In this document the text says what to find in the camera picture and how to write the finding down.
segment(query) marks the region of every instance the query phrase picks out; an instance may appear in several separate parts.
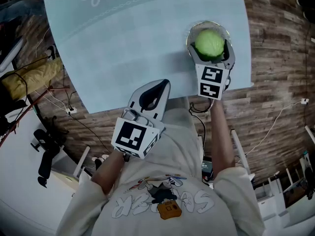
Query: yellow cloth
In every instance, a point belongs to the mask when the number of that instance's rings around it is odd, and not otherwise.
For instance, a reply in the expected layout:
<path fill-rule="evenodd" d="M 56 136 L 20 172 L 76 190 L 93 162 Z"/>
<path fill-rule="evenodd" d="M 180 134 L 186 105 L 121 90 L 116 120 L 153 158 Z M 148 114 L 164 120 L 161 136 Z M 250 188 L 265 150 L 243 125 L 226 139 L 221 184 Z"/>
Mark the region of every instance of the yellow cloth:
<path fill-rule="evenodd" d="M 13 73 L 19 74 L 26 81 L 29 94 L 54 78 L 61 71 L 62 67 L 63 63 L 60 58 L 52 61 L 39 60 L 17 71 L 7 72 L 4 75 L 6 78 L 2 79 L 1 83 L 10 93 L 12 100 L 20 100 L 26 95 L 26 85 L 18 75 Z"/>

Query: table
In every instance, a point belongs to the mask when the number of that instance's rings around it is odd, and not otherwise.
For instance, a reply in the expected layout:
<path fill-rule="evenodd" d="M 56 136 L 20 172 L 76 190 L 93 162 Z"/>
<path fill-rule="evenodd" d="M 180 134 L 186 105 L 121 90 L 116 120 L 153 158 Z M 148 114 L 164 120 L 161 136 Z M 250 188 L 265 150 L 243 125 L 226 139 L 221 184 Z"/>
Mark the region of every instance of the table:
<path fill-rule="evenodd" d="M 159 79 L 170 98 L 196 95 L 185 42 L 206 20 L 230 33 L 236 62 L 229 89 L 251 86 L 251 44 L 244 0 L 45 0 L 64 66 L 89 113 L 127 105 Z"/>

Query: wooden floor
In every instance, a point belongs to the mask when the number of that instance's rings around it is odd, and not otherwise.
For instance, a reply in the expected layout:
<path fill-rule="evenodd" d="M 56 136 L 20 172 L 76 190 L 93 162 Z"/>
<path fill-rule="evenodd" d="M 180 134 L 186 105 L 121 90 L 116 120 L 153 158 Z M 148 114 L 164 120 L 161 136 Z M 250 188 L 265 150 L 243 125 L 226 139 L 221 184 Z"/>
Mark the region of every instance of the wooden floor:
<path fill-rule="evenodd" d="M 314 144 L 304 126 L 313 126 L 315 119 L 315 44 L 310 41 L 315 29 L 303 18 L 295 0 L 245 0 L 245 4 L 250 25 L 254 85 L 247 89 L 227 91 L 223 97 L 229 128 L 236 130 L 245 153 L 264 138 L 283 107 L 300 101 L 302 97 L 310 99 L 307 107 L 297 104 L 283 110 L 267 138 L 248 155 L 251 171 L 256 174 L 255 182 L 260 183 L 276 171 L 294 168 L 305 150 L 314 151 Z M 35 58 L 35 48 L 47 29 L 46 17 L 24 20 L 18 32 L 28 42 L 16 59 L 18 67 Z M 42 53 L 51 43 L 53 39 L 49 30 L 37 48 L 38 53 Z M 69 93 L 75 91 L 66 73 L 64 83 L 70 85 Z M 62 84 L 63 72 L 54 79 L 55 86 Z M 31 96 L 35 99 L 38 95 L 32 93 Z M 51 96 L 47 97 L 64 107 Z M 55 97 L 68 105 L 64 91 L 56 93 Z M 191 97 L 190 101 L 199 109 L 205 109 L 208 105 L 207 100 L 201 97 Z M 78 109 L 73 116 L 95 132 L 111 151 L 112 133 L 122 109 L 90 115 L 77 93 L 72 95 L 70 102 Z M 93 133 L 63 110 L 45 99 L 38 106 L 43 117 L 57 116 L 58 128 L 69 131 L 65 148 L 76 160 L 79 160 L 86 146 L 91 147 L 84 163 L 87 166 L 93 165 L 93 156 L 110 153 Z M 211 155 L 211 116 L 210 113 L 199 116 L 207 127 L 205 152 Z M 198 133 L 203 134 L 202 125 L 197 119 L 195 124 Z"/>

